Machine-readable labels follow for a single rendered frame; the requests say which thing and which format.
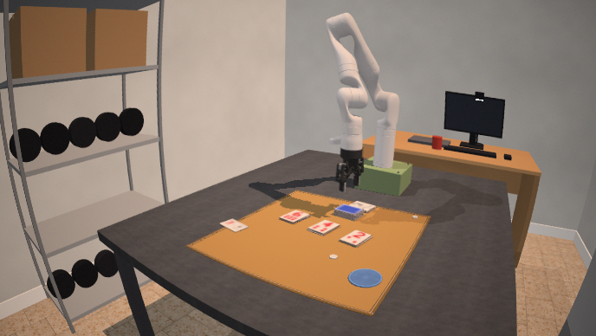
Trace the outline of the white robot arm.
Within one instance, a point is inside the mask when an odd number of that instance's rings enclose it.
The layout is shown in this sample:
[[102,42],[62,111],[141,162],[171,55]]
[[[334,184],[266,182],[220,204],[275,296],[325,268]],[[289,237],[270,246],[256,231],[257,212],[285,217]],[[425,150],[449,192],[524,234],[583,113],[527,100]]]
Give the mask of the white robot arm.
[[[337,61],[340,82],[352,87],[343,87],[337,93],[342,121],[341,136],[331,138],[329,144],[340,144],[341,149],[350,151],[362,149],[362,118],[348,111],[348,108],[365,108],[368,103],[361,77],[376,109],[385,112],[385,117],[376,122],[373,165],[392,168],[399,98],[381,89],[379,66],[349,13],[327,19],[326,28]],[[340,44],[340,38],[349,35],[354,39],[353,56]]]

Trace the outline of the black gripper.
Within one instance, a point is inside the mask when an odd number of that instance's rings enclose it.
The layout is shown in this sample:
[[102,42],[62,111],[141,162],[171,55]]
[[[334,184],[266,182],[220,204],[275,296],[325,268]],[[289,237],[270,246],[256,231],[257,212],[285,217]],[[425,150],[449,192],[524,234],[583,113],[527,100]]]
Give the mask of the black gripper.
[[[355,174],[353,175],[353,185],[360,185],[360,175],[364,172],[364,158],[362,157],[362,149],[350,151],[340,148],[340,156],[343,158],[343,163],[337,164],[335,180],[340,182],[340,192],[345,193],[347,178],[350,177],[352,173]],[[341,175],[340,177],[339,174]]]

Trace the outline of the blue round disc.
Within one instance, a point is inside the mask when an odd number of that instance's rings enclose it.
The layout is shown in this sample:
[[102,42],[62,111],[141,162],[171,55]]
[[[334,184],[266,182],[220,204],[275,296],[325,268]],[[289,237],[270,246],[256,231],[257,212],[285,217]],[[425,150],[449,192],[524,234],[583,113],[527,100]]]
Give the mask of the blue round disc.
[[372,288],[382,282],[382,275],[376,270],[362,268],[354,270],[348,276],[348,280],[356,287]]

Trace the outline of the white card with red markings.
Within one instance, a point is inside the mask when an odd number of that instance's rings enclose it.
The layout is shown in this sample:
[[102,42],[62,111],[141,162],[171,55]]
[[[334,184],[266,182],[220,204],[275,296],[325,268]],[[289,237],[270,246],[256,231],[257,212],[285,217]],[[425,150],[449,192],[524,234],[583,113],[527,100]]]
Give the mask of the white card with red markings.
[[301,220],[302,218],[304,218],[306,216],[309,216],[309,215],[310,214],[307,214],[307,213],[304,213],[304,212],[301,212],[301,211],[298,211],[298,210],[294,210],[294,211],[289,212],[286,215],[280,216],[279,218],[281,218],[283,220],[286,220],[286,221],[289,221],[291,223],[295,223],[295,222],[297,222],[297,221]]

